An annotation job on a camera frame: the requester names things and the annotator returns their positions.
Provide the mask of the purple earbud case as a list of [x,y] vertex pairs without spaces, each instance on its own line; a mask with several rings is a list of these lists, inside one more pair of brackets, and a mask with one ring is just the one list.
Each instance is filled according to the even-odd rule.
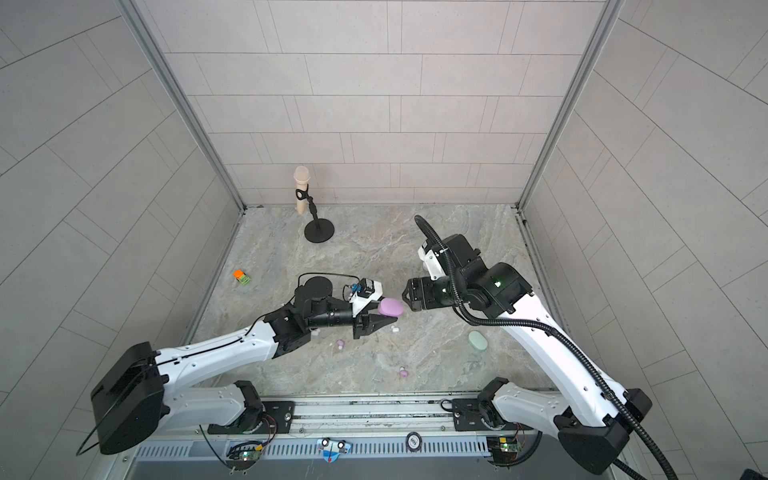
[[404,313],[405,305],[400,300],[384,298],[379,302],[377,309],[381,315],[399,317]]

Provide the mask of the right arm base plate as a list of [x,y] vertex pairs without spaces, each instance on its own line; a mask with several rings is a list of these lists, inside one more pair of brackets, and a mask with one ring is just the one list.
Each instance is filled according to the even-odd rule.
[[517,431],[517,423],[492,419],[490,408],[476,398],[453,398],[440,401],[440,407],[452,415],[454,428],[459,432],[468,431]]

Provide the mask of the mint green earbud case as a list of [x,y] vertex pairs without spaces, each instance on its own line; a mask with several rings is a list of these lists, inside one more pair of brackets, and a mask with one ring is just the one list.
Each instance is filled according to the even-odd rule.
[[477,351],[486,351],[489,347],[489,342],[486,337],[479,331],[471,331],[468,336],[469,344]]

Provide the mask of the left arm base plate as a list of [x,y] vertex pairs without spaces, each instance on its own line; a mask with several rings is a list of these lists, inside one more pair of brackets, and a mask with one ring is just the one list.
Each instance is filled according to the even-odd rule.
[[290,432],[295,403],[291,401],[267,401],[256,406],[246,406],[245,411],[231,424],[208,425],[207,434],[213,435],[274,435]]

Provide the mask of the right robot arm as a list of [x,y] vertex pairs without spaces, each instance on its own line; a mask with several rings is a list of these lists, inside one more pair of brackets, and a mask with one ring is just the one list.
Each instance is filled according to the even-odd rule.
[[531,285],[509,264],[487,267],[462,235],[427,239],[418,250],[428,276],[409,280],[403,300],[414,311],[471,310],[473,326],[513,337],[555,384],[554,393],[527,390],[497,377],[478,395],[477,415],[501,429],[522,424],[556,438],[586,471],[599,475],[619,457],[652,402],[603,372],[563,332]]

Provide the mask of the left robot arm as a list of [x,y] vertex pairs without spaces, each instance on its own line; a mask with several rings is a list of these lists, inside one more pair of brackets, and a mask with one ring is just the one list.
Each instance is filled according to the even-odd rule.
[[334,297],[328,278],[314,276],[297,286],[285,305],[246,328],[179,347],[135,344],[90,394],[95,446],[103,455],[117,454],[158,430],[193,424],[252,430],[263,407],[251,382],[222,388],[204,388],[202,382],[287,355],[309,343],[320,328],[349,326],[360,339],[395,323],[404,310],[401,301],[384,296],[378,281],[359,280],[344,299]]

